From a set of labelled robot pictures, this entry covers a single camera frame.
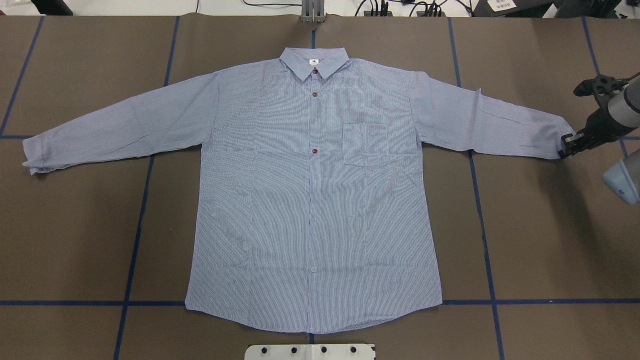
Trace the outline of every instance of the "robotic arm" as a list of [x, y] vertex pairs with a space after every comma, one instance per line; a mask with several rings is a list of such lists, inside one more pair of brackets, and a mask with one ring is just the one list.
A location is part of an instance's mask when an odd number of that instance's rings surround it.
[[[560, 158], [615, 142], [640, 127], [640, 81], [629, 84], [637, 76], [640, 72], [627, 79], [598, 75], [573, 90], [576, 96], [593, 95], [598, 109], [589, 115], [584, 129], [562, 137]], [[615, 164], [602, 179], [627, 204], [640, 202], [640, 151]]]

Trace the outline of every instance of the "white floor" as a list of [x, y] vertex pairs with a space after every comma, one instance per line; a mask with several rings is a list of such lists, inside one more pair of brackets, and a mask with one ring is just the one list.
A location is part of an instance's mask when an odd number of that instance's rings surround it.
[[[461, 0], [467, 4], [470, 0]], [[182, 15], [196, 11], [198, 0], [65, 0], [75, 15]], [[248, 3], [298, 3], [300, 0], [247, 0]], [[473, 8], [478, 0], [471, 0]], [[624, 4], [622, 0], [616, 8], [633, 19], [640, 18], [640, 9]], [[360, 0], [326, 0], [325, 12], [341, 16], [353, 16]], [[413, 5], [390, 3], [389, 10], [394, 16], [408, 16]], [[28, 0], [0, 0], [0, 9], [7, 15], [39, 15], [38, 10]], [[360, 10], [370, 10], [366, 2]], [[449, 17], [467, 17], [465, 8], [456, 0], [447, 0], [442, 9]], [[242, 0], [200, 0], [199, 13], [207, 15], [280, 15], [286, 13], [300, 14], [299, 6], [248, 6]], [[545, 17], [553, 17], [553, 8]]]

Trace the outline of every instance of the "sticker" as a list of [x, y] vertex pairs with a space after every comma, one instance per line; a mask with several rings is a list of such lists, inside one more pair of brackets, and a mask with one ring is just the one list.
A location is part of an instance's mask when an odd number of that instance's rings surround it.
[[513, 0], [487, 0], [487, 3], [495, 12], [501, 12], [503, 10], [516, 7], [516, 4], [513, 3]]

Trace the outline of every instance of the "blue button-up shirt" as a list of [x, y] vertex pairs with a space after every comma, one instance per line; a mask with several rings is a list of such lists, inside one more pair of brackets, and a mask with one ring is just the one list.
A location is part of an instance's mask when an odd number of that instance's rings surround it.
[[27, 139], [24, 165], [33, 174], [202, 144], [187, 308], [326, 333], [442, 302], [421, 142], [557, 158], [571, 132], [555, 115], [344, 49], [285, 49]]

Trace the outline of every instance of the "long sleeve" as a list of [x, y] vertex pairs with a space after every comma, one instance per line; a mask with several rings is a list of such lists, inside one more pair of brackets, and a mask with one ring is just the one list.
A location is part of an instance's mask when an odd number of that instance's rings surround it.
[[557, 159], [574, 133], [563, 118], [411, 72], [409, 98], [418, 138], [456, 151]]
[[206, 142], [218, 107], [217, 74], [130, 97], [28, 138], [22, 165], [33, 175]]

